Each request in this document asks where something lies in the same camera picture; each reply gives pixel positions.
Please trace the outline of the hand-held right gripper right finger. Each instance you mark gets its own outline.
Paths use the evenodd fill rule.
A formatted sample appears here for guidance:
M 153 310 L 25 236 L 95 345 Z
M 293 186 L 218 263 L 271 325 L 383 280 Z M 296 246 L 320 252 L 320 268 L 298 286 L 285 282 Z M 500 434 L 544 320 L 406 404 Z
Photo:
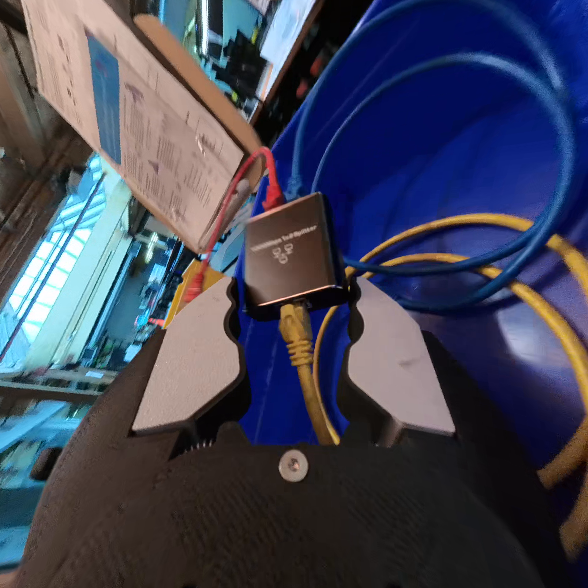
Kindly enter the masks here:
M 352 279 L 337 407 L 390 447 L 407 430 L 452 437 L 453 418 L 417 322 L 371 281 Z

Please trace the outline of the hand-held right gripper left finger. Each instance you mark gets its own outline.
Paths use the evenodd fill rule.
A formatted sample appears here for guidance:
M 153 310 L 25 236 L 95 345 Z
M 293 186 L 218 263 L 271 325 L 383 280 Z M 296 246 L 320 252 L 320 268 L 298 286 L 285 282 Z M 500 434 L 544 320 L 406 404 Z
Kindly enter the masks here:
M 249 410 L 252 391 L 239 343 L 237 280 L 224 277 L 188 303 L 165 330 L 132 433 L 186 430 L 217 436 Z

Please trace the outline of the black network splitter box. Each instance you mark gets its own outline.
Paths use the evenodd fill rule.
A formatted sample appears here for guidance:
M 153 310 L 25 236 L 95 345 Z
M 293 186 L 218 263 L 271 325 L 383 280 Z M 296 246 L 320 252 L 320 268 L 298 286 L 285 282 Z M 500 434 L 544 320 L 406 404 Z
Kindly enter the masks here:
M 349 299 L 332 209 L 320 192 L 253 217 L 245 230 L 244 291 L 254 320 L 278 320 L 281 307 L 304 303 L 312 311 Z

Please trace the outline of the blue plastic bin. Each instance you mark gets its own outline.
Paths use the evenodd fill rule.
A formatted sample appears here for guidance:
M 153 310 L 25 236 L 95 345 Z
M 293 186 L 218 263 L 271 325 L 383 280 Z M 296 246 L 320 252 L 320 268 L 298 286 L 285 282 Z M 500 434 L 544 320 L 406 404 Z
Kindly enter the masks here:
M 574 125 L 566 143 L 574 180 L 549 242 L 516 278 L 562 316 L 587 349 L 587 1 L 375 1 L 277 140 L 279 179 L 291 195 L 317 188 L 334 209 L 343 253 L 369 249 L 416 225 L 450 219 L 389 245 L 372 263 L 420 251 L 472 258 L 502 250 L 547 215 L 563 155 L 559 134 L 525 87 L 467 62 L 393 77 L 446 55 L 484 53 L 518 64 L 553 87 Z M 487 283 L 466 271 L 373 282 L 409 303 L 489 394 L 535 467 L 556 460 L 587 430 L 587 384 L 573 383 L 571 338 L 556 342 L 544 319 L 512 291 L 449 313 Z

